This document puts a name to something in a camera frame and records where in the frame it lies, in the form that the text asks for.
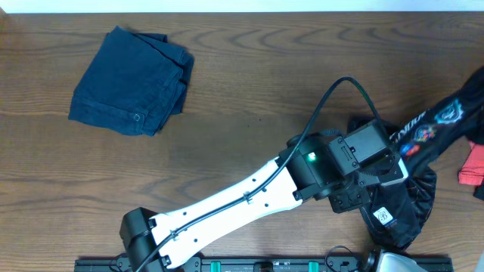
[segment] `green indicator light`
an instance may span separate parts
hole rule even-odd
[[[308,160],[310,162],[314,162],[316,160],[316,154],[314,152],[311,152],[308,154]]]

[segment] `wooden table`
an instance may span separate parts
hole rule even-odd
[[[122,216],[168,212],[234,184],[277,156],[338,77],[356,77],[381,116],[404,123],[484,64],[484,14],[58,14],[0,20],[0,270],[72,271],[79,256],[123,251]],[[156,136],[67,120],[73,89],[116,25],[169,35],[195,56],[184,113]],[[345,84],[317,128],[369,114]],[[432,215],[409,248],[473,271],[484,202],[456,177],[464,139],[433,164]],[[358,211],[327,200],[262,218],[203,254],[324,255],[371,247]]]

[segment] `white backdrop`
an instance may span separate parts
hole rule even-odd
[[[484,11],[484,0],[0,0],[7,13]]]

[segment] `wire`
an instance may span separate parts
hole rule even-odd
[[[227,203],[227,204],[225,204],[221,207],[218,207],[217,209],[214,209],[211,212],[207,212],[205,215],[201,215],[200,217],[195,218],[194,220],[188,222],[187,224],[181,226],[180,228],[172,231],[171,234],[168,235],[163,241],[161,241],[161,243],[159,243],[158,246],[140,263],[138,269],[136,269],[135,272],[141,272],[141,270],[148,264],[149,261],[151,261],[151,259],[153,259],[153,257],[159,252],[159,250],[167,242],[169,242],[171,239],[177,237],[181,232],[187,230],[189,227],[192,227],[193,225],[195,225],[195,224],[197,224],[197,223],[199,223],[199,222],[201,222],[201,221],[203,221],[203,220],[205,220],[205,219],[207,219],[211,216],[217,215],[218,213],[223,212],[223,211],[225,211],[225,210],[227,210],[227,209],[229,209],[229,208],[231,208],[235,205],[238,205],[242,202],[246,202],[248,199],[251,199],[258,192],[260,192],[262,189],[267,187],[267,185],[269,185],[275,179],[275,177],[277,177],[279,175],[279,173],[281,173],[282,170],[284,170],[284,168],[286,167],[288,162],[293,157],[294,153],[299,149],[299,146],[305,140],[306,135],[309,133],[309,130],[314,125],[316,119],[318,118],[319,112],[321,111],[321,108],[323,107],[324,103],[326,103],[326,100],[330,97],[331,93],[334,91],[334,89],[339,84],[341,84],[341,82],[345,82],[345,81],[351,82],[361,92],[361,94],[365,98],[366,102],[368,103],[368,106],[370,106],[371,111],[375,115],[375,118],[378,120],[378,122],[380,124],[382,124],[380,115],[378,114],[377,109],[373,105],[373,102],[371,102],[370,97],[368,96],[366,91],[363,89],[363,87],[356,81],[356,79],[354,79],[350,76],[343,76],[343,77],[339,78],[329,87],[329,89],[326,91],[326,93],[324,93],[323,98],[319,101],[319,104],[315,108],[314,113],[312,114],[312,116],[309,119],[307,125],[305,126],[304,130],[302,131],[301,137],[297,141],[296,146],[294,146],[294,148],[291,151],[291,153],[289,154],[289,156],[284,160],[284,162],[282,162],[281,165],[279,165],[279,167],[264,182],[262,182],[255,190],[253,190],[252,192],[250,192],[248,194],[245,194],[241,198],[238,198],[238,199],[236,199],[232,202],[229,202],[229,203]]]
[[[324,264],[326,265],[327,269],[329,269],[329,270],[331,270],[331,271],[333,271],[333,272],[338,272],[338,271],[336,271],[336,270],[334,270],[334,269],[332,268],[332,265],[329,265],[329,264],[327,263],[327,257],[328,257],[328,256],[329,256],[329,255],[330,255],[330,254],[333,252],[333,250],[335,250],[335,249],[346,249],[346,250],[348,250],[348,251],[349,251],[349,253],[351,253],[351,255],[352,255],[353,257],[355,257],[355,259],[356,259],[356,261],[357,261],[357,262],[356,262],[356,269],[353,269],[353,270],[351,270],[350,272],[357,271],[357,270],[359,269],[359,267],[360,267],[360,265],[361,265],[360,259],[358,258],[358,256],[357,256],[355,253],[353,253],[351,250],[349,250],[349,249],[348,249],[347,247],[345,247],[345,246],[335,246],[335,247],[333,247],[332,249],[330,249],[330,251],[329,251],[329,252],[326,254],[326,256],[324,257]]]

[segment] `red cloth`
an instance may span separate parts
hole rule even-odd
[[[459,172],[459,183],[479,186],[484,180],[484,145],[470,142],[470,154]]]

